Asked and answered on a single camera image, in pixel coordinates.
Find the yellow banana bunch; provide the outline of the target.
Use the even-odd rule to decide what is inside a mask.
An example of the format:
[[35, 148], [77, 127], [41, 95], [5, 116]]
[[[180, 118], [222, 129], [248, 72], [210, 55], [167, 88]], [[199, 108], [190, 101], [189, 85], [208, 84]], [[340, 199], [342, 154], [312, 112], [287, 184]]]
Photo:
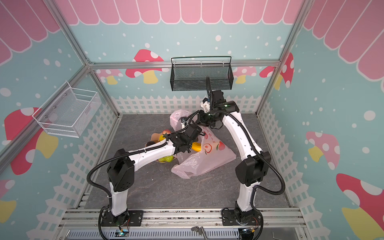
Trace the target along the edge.
[[191, 149], [196, 152], [200, 152], [202, 150], [202, 146], [200, 143], [193, 143]]

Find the pink printed plastic bag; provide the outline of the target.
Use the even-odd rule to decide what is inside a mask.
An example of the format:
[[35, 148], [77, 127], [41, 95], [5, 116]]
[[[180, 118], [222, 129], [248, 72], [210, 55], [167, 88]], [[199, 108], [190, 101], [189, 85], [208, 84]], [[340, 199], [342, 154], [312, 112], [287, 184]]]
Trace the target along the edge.
[[202, 132], [206, 135], [198, 138], [200, 151], [175, 154], [179, 164], [171, 172], [182, 179], [203, 175], [236, 159], [236, 154], [211, 129], [202, 127]]

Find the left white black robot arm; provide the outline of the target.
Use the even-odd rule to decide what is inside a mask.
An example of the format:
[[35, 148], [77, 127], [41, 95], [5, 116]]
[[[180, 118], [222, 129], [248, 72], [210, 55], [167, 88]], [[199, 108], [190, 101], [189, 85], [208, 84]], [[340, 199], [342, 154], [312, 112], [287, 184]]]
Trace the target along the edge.
[[[135, 182], [135, 172], [161, 158], [189, 152], [202, 132], [197, 124], [188, 124], [180, 131], [164, 134], [163, 140], [149, 147], [130, 152], [119, 150], [113, 158], [91, 169], [87, 175], [88, 184], [103, 190], [109, 199], [109, 204], [100, 211], [98, 226], [120, 227], [129, 223], [132, 218], [127, 207], [127, 197], [129, 188]], [[93, 173], [105, 165], [108, 165], [109, 189], [92, 181]]]

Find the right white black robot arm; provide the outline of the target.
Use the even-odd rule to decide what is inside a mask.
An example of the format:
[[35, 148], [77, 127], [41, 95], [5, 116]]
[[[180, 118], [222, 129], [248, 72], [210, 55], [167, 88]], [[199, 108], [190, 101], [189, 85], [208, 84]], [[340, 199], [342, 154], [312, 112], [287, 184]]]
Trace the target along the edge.
[[[223, 216], [223, 222], [228, 223], [234, 217], [239, 225], [254, 222], [259, 228], [263, 226], [263, 216], [255, 207], [255, 196], [258, 191], [271, 195], [281, 195], [285, 192], [286, 184], [282, 175], [271, 164], [271, 155], [256, 144], [246, 128], [240, 110], [233, 101], [226, 101], [220, 90], [212, 90], [210, 78], [206, 78], [208, 98], [201, 103], [201, 110], [197, 117], [197, 124], [211, 129], [221, 123], [231, 134], [241, 162], [236, 167], [236, 176], [241, 183], [239, 197], [235, 208]], [[278, 177], [281, 187], [279, 190], [269, 190], [261, 186], [261, 181], [271, 170]]]

